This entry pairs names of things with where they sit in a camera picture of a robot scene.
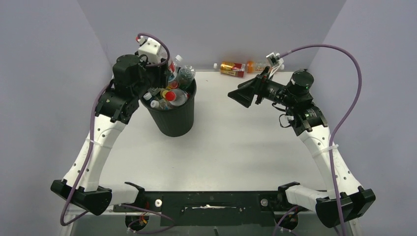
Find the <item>clear bottle blue green label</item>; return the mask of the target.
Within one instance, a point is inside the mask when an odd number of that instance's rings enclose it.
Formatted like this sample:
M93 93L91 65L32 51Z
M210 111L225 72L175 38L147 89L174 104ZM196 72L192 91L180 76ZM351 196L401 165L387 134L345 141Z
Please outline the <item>clear bottle blue green label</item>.
M168 82L173 81L178 74L179 69L181 68L183 58L180 55L176 55L174 58L170 59L169 62L169 70L170 70L170 76L168 78Z

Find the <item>yellow juice bottle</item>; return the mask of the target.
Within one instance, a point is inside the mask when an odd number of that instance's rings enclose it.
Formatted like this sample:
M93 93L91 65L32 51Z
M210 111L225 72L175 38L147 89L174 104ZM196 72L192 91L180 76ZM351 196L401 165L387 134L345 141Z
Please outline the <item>yellow juice bottle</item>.
M170 91L170 89L162 89L162 90L160 91L160 96L161 96L161 98L166 99L166 94L167 94L169 91Z

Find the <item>clear blue water bottle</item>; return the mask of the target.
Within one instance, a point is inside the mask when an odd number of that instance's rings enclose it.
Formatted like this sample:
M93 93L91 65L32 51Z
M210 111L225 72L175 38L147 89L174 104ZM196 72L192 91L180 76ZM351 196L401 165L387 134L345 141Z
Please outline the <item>clear blue water bottle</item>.
M155 97L150 92L147 92L144 94L143 99L145 101L151 102L153 99L155 99Z

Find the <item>red gold label bottle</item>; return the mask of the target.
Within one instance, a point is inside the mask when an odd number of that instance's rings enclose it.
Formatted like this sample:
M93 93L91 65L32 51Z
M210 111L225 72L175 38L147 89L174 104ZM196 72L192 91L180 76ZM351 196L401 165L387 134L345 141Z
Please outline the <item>red gold label bottle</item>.
M246 71L245 64L226 61L221 63L214 63L213 68L218 69L219 72L223 75L229 75L238 78L243 78Z

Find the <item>green tea bottle white cap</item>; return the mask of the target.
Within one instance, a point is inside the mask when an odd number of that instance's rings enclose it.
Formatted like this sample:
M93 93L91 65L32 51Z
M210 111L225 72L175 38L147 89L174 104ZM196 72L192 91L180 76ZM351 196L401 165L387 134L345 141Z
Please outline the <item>green tea bottle white cap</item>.
M157 100L153 100L150 102L150 107L153 109L164 110L163 106L160 105L160 102Z

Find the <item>orange drink bottle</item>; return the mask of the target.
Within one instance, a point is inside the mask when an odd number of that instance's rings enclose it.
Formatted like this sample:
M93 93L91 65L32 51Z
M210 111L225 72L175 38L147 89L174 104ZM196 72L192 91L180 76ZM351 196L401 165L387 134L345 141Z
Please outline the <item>orange drink bottle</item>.
M248 74L259 74L264 71L265 67L269 67L269 72L273 70L273 67L268 61L248 61L246 63L246 73Z

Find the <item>clear bottle dark green label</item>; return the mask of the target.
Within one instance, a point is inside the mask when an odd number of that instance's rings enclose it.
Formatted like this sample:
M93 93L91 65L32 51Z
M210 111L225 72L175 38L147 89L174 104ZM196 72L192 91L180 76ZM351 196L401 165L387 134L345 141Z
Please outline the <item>clear bottle dark green label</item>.
M177 76L179 88L182 90L186 90L187 88L189 88L189 86L195 79L195 74L196 72L193 66L185 65L181 67L178 71Z

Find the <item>black ribbed plastic bin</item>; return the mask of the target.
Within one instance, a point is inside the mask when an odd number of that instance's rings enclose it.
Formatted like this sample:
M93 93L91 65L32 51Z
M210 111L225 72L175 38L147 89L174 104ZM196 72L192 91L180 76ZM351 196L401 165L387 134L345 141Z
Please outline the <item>black ribbed plastic bin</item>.
M144 98L140 102L148 110L159 130L166 136L179 137L191 130L194 124L194 100L197 92L196 80L187 89L188 100L179 107L169 110L152 108Z

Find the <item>clear bottle red blue label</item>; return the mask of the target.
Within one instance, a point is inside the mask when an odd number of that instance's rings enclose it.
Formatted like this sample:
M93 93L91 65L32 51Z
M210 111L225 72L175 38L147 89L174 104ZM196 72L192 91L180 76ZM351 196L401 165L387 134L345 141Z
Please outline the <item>clear bottle red blue label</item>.
M168 77L168 86L170 87L172 85L172 83L174 83L176 81L177 75L178 75L178 67L177 64L175 62L170 62L169 64L169 72L170 75Z

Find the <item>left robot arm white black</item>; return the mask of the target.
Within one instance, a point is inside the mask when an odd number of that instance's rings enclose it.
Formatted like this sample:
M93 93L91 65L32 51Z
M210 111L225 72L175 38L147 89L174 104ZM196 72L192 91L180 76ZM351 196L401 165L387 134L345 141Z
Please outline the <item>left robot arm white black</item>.
M62 179L51 184L51 191L65 200L62 215L70 204L101 215L110 206L134 203L142 191L130 182L106 187L99 181L113 145L139 108L140 99L148 89L167 85L168 60L153 63L149 59L144 54L123 55L113 65L111 80L93 103L89 132L75 162Z

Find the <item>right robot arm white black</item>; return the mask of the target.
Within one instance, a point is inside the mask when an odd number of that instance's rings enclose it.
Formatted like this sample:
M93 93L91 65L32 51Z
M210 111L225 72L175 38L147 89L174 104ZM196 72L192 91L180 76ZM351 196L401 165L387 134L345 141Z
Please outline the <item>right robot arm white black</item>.
M327 120L310 94L314 77L305 70L294 72L287 84L269 78L267 71L238 85L228 97L248 108L263 99L282 105L289 126L307 147L326 186L324 192L298 182L278 187L277 205L284 210L298 205L317 214L321 223L333 228L364 215L376 200L372 189L363 188L331 141Z

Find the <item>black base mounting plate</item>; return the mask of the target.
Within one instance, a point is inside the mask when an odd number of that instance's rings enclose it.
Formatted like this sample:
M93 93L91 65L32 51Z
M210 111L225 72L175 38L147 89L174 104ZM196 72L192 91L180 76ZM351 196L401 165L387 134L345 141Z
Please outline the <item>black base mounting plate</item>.
M126 224L138 230L156 217L161 227L270 227L291 207L278 191L146 191L113 210L126 213Z

